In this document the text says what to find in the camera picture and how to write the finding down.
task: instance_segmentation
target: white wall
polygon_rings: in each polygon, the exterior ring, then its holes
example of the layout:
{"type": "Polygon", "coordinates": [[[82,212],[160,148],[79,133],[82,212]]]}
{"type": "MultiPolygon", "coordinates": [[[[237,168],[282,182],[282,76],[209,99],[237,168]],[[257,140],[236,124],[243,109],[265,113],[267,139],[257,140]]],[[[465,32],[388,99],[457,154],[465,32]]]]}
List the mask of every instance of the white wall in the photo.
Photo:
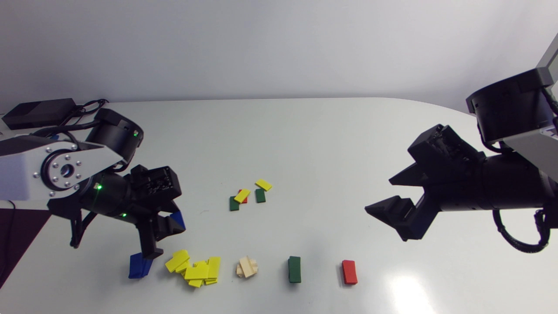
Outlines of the white wall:
{"type": "Polygon", "coordinates": [[[533,68],[554,0],[18,0],[0,111],[24,101],[400,97],[464,111],[533,68]]]}

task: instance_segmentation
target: stacked blocks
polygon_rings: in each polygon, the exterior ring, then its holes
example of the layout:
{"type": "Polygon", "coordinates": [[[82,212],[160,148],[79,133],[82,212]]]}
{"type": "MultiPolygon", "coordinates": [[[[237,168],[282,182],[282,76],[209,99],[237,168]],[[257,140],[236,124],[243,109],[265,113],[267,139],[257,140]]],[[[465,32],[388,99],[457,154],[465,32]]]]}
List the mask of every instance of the stacked blocks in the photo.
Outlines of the stacked blocks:
{"type": "Polygon", "coordinates": [[[190,286],[199,288],[202,284],[214,284],[218,281],[221,258],[214,256],[205,261],[197,261],[190,265],[190,256],[186,250],[176,251],[172,254],[165,266],[169,272],[181,274],[190,286]]]}
{"type": "Polygon", "coordinates": [[[237,265],[237,276],[240,278],[249,278],[258,273],[258,264],[256,260],[247,256],[241,258],[237,265]]]}

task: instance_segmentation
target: pile of yellow blocks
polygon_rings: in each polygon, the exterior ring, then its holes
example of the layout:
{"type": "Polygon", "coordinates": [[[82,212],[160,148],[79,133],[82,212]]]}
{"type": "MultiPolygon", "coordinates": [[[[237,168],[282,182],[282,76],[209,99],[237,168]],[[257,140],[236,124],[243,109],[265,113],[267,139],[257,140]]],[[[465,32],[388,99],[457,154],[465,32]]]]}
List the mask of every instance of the pile of yellow blocks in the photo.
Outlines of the pile of yellow blocks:
{"type": "Polygon", "coordinates": [[[221,258],[218,256],[210,257],[208,260],[201,260],[190,264],[188,251],[180,250],[172,253],[172,258],[165,263],[170,273],[181,274],[190,286],[199,288],[202,284],[217,283],[219,276],[219,266],[221,258]]]}

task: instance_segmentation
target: yellow block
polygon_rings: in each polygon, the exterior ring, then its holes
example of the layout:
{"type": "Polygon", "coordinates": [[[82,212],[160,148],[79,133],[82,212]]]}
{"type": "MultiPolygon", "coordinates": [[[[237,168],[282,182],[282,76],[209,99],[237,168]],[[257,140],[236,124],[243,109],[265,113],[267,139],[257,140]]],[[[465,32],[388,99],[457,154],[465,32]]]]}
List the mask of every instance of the yellow block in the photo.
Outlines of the yellow block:
{"type": "Polygon", "coordinates": [[[205,280],[205,285],[206,285],[206,286],[209,285],[209,284],[214,284],[214,283],[217,283],[217,278],[215,278],[215,279],[206,279],[206,280],[205,280]]]}
{"type": "Polygon", "coordinates": [[[217,278],[219,276],[219,266],[221,265],[221,258],[218,256],[210,257],[208,260],[208,278],[217,278]]]}
{"type": "Polygon", "coordinates": [[[186,268],[184,273],[184,279],[207,279],[209,273],[209,267],[205,261],[199,261],[194,264],[194,267],[186,268]]]}
{"type": "Polygon", "coordinates": [[[188,267],[192,267],[192,265],[190,265],[190,259],[186,260],[184,263],[180,264],[176,269],[175,272],[177,273],[182,273],[184,270],[186,270],[186,268],[188,267]]]}
{"type": "Polygon", "coordinates": [[[264,189],[266,191],[269,191],[273,187],[271,184],[269,184],[264,179],[257,180],[256,185],[261,187],[262,189],[264,189]]]}
{"type": "Polygon", "coordinates": [[[188,284],[192,287],[196,287],[199,288],[201,287],[201,285],[204,283],[203,279],[193,279],[193,280],[189,280],[188,284]]]}
{"type": "Polygon", "coordinates": [[[190,258],[188,255],[188,251],[180,250],[172,253],[172,258],[165,263],[165,266],[169,270],[170,273],[174,272],[175,269],[180,266],[182,263],[187,261],[190,258]]]}
{"type": "Polygon", "coordinates": [[[237,201],[238,203],[242,203],[248,197],[249,194],[250,194],[249,189],[242,189],[240,190],[240,192],[238,192],[236,197],[234,197],[234,200],[237,201]]]}

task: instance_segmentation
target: black cable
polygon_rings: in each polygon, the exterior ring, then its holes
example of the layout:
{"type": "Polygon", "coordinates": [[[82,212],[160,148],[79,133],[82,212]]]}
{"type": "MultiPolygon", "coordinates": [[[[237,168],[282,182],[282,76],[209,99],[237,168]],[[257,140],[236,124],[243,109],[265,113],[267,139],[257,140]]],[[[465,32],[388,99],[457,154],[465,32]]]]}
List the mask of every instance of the black cable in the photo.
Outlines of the black cable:
{"type": "Polygon", "coordinates": [[[550,239],[550,228],[548,228],[545,224],[544,215],[544,210],[537,210],[535,212],[535,225],[537,226],[537,231],[538,234],[541,236],[541,240],[539,240],[538,244],[528,244],[517,240],[516,238],[511,236],[508,231],[506,231],[506,227],[502,223],[500,210],[492,211],[492,217],[494,217],[494,222],[498,227],[498,232],[502,234],[504,239],[508,241],[509,244],[524,253],[537,253],[542,251],[542,249],[544,249],[548,245],[550,239]]]}
{"type": "Polygon", "coordinates": [[[117,169],[113,169],[113,168],[112,168],[112,169],[110,169],[110,171],[115,172],[115,173],[116,173],[116,172],[122,172],[122,171],[126,170],[126,169],[128,168],[129,165],[130,165],[130,164],[128,163],[128,164],[125,164],[125,165],[120,166],[120,168],[117,168],[117,169]]]}
{"type": "Polygon", "coordinates": [[[10,202],[10,204],[12,204],[13,211],[12,211],[12,217],[9,220],[9,227],[8,227],[8,232],[7,232],[7,235],[6,235],[6,239],[4,241],[4,243],[5,243],[5,245],[4,245],[4,263],[2,264],[2,271],[0,272],[0,277],[2,277],[2,275],[4,274],[4,271],[6,270],[6,265],[8,264],[9,241],[10,241],[10,237],[12,235],[13,220],[16,217],[16,204],[12,201],[8,201],[8,202],[10,202]]]}
{"type": "Polygon", "coordinates": [[[79,123],[79,121],[81,121],[81,118],[83,118],[84,116],[80,116],[79,119],[77,119],[74,123],[72,123],[71,125],[76,125],[79,123]]]}
{"type": "Polygon", "coordinates": [[[90,129],[92,127],[96,127],[100,124],[100,121],[93,121],[90,123],[78,124],[78,125],[64,125],[64,126],[53,126],[53,127],[46,127],[44,129],[37,130],[33,132],[31,135],[44,137],[48,134],[56,134],[62,133],[67,131],[77,131],[77,130],[85,130],[90,129]]]}
{"type": "Polygon", "coordinates": [[[502,154],[502,153],[505,152],[504,149],[496,148],[496,147],[494,147],[494,146],[492,146],[492,145],[490,145],[490,144],[488,144],[487,142],[484,141],[483,134],[480,131],[480,125],[478,123],[477,123],[477,129],[479,130],[480,140],[483,143],[484,147],[486,147],[488,150],[491,150],[491,151],[493,151],[495,153],[499,153],[499,154],[502,154]]]}
{"type": "Polygon", "coordinates": [[[85,107],[87,107],[87,106],[91,106],[91,105],[94,104],[94,103],[97,103],[98,106],[97,106],[95,109],[92,109],[92,110],[89,110],[89,111],[84,111],[83,113],[81,113],[81,116],[86,116],[86,115],[90,115],[90,114],[92,114],[92,113],[94,113],[94,112],[97,112],[97,111],[98,111],[99,109],[101,109],[101,107],[103,107],[107,102],[110,102],[110,101],[108,101],[108,100],[106,100],[106,99],[104,99],[104,98],[101,98],[101,99],[98,99],[98,100],[96,100],[96,101],[90,101],[90,102],[85,103],[85,104],[82,106],[82,108],[85,108],[85,107]]]}
{"type": "Polygon", "coordinates": [[[75,138],[75,136],[74,136],[72,133],[70,133],[70,132],[62,132],[62,134],[64,134],[64,135],[66,135],[67,137],[69,137],[70,140],[71,140],[71,142],[74,143],[75,145],[77,145],[78,148],[79,148],[79,142],[78,142],[78,140],[75,138]]]}

